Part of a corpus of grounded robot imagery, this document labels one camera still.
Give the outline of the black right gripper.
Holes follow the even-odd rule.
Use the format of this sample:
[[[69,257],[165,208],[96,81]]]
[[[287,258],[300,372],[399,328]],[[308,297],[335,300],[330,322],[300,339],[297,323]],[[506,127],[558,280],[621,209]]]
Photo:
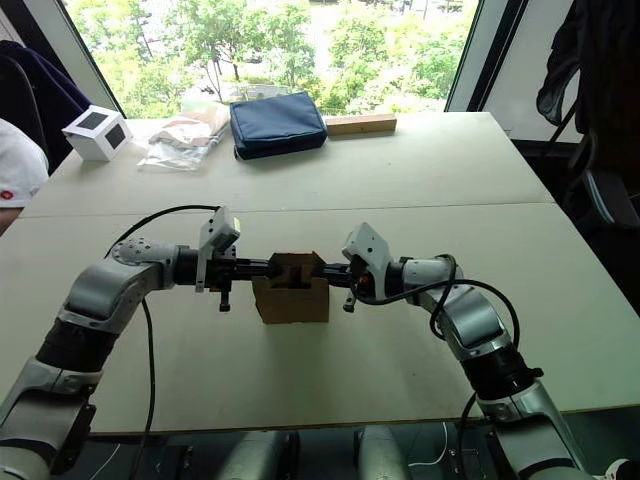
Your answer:
[[[375,280],[369,272],[368,264],[354,255],[347,264],[325,264],[321,270],[327,281],[334,287],[349,287],[349,293],[343,305],[345,312],[353,312],[358,299],[375,298]]]

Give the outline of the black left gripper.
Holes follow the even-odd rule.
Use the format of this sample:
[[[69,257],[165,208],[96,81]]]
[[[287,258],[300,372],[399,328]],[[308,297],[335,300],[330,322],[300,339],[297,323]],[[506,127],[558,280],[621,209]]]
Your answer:
[[[230,293],[233,282],[232,275],[236,265],[242,267],[236,270],[237,280],[251,280],[254,277],[273,278],[275,276],[275,270],[269,267],[269,260],[237,258],[235,246],[230,246],[224,251],[214,251],[212,258],[206,263],[205,288],[211,293],[220,295],[220,311],[231,310]]]

